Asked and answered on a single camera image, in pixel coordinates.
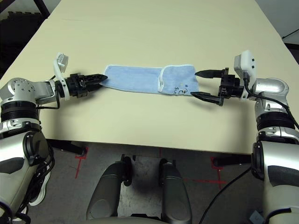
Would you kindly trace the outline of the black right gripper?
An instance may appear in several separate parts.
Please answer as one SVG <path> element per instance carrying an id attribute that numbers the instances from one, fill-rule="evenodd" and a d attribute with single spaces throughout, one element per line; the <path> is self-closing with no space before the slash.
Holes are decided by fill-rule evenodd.
<path id="1" fill-rule="evenodd" d="M 206 92 L 191 92 L 191 95 L 205 102 L 223 106 L 224 99 L 231 97 L 241 98 L 244 87 L 240 85 L 240 79 L 228 73 L 229 68 L 223 70 L 202 70 L 195 73 L 202 78 L 221 78 L 218 96 Z"/>

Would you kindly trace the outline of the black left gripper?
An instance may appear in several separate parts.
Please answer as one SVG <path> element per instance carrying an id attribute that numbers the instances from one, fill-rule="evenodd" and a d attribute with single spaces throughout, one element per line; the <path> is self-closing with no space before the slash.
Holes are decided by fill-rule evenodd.
<path id="1" fill-rule="evenodd" d="M 93 92 L 101 88 L 99 83 L 88 82 L 103 82 L 108 77 L 102 74 L 93 75 L 80 75 L 78 73 L 71 74 L 65 79 L 65 85 L 69 91 L 69 95 L 72 97 L 82 98 L 88 95 L 88 92 Z"/>

